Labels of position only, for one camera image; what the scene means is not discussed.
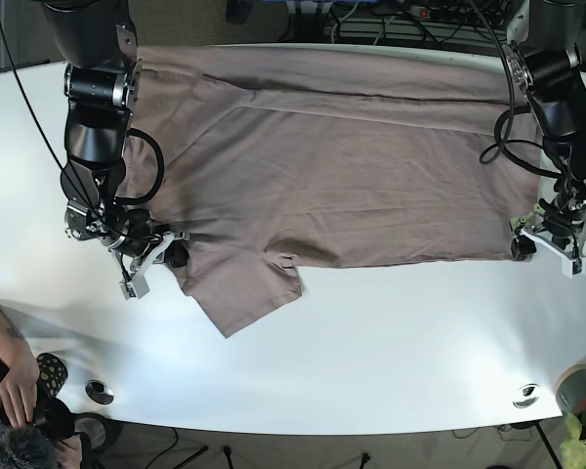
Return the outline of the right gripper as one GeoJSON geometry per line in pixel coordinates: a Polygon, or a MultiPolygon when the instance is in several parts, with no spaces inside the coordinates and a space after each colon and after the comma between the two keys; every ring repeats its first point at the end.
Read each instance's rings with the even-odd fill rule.
{"type": "Polygon", "coordinates": [[[120,289],[127,300],[149,293],[147,270],[164,265],[171,270],[185,268],[189,253],[184,242],[188,235],[174,232],[167,224],[151,219],[127,219],[120,229],[107,229],[104,246],[120,270],[120,289]]]}

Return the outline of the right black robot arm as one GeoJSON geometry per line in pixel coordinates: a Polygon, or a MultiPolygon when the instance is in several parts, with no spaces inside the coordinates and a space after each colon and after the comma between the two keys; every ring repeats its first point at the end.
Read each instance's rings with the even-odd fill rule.
{"type": "Polygon", "coordinates": [[[98,240],[121,272],[126,299],[149,293],[153,265],[183,267],[186,236],[155,222],[145,208],[160,190],[164,157],[159,143],[131,121],[138,100],[142,62],[126,1],[43,1],[41,7],[66,60],[63,93],[66,161],[58,165],[67,200],[65,232],[77,241],[98,240]],[[154,152],[151,188],[136,197],[117,191],[127,174],[125,143],[134,137],[154,152]]]}

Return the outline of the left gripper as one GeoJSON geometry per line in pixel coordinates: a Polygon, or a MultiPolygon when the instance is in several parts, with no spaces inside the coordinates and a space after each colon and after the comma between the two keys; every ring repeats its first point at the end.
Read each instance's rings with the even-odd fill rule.
{"type": "Polygon", "coordinates": [[[529,261],[538,247],[544,247],[561,259],[565,277],[584,273],[586,201],[576,202],[561,192],[552,202],[540,198],[529,213],[510,221],[510,230],[514,261],[529,261]]]}

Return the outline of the person's bare forearm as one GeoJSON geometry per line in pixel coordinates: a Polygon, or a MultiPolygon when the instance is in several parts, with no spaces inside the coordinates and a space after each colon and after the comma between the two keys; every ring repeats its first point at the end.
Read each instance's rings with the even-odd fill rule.
{"type": "Polygon", "coordinates": [[[20,330],[0,311],[0,360],[16,376],[38,377],[38,365],[20,330]]]}

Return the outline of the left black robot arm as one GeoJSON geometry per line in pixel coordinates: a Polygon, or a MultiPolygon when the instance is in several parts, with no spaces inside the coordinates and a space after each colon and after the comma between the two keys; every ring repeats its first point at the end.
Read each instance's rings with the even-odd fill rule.
{"type": "Polygon", "coordinates": [[[544,246],[562,260],[567,277],[582,273],[586,242],[586,87],[576,39],[583,1],[514,1],[506,22],[506,40],[494,43],[510,93],[522,92],[525,104],[511,100],[497,119],[494,144],[480,155],[481,164],[505,156],[531,174],[555,184],[551,201],[540,199],[526,215],[510,222],[511,252],[528,260],[544,246]],[[510,151],[516,116],[531,113],[540,133],[537,148],[553,170],[537,167],[510,151]]]}

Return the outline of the person's hand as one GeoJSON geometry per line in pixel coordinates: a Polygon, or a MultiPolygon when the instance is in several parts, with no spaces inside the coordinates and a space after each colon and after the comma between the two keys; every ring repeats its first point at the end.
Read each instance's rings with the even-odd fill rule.
{"type": "Polygon", "coordinates": [[[39,367],[33,356],[14,358],[0,382],[0,410],[15,428],[31,422],[37,402],[39,367]]]}

